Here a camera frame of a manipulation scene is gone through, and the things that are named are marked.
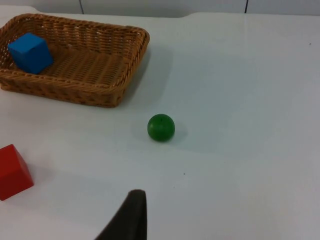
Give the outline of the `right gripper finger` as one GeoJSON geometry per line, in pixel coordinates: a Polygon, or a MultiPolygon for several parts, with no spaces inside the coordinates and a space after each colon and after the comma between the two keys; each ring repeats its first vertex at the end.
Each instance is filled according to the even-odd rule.
{"type": "Polygon", "coordinates": [[[122,205],[95,238],[96,240],[147,240],[147,196],[141,189],[131,190],[122,205]]]}

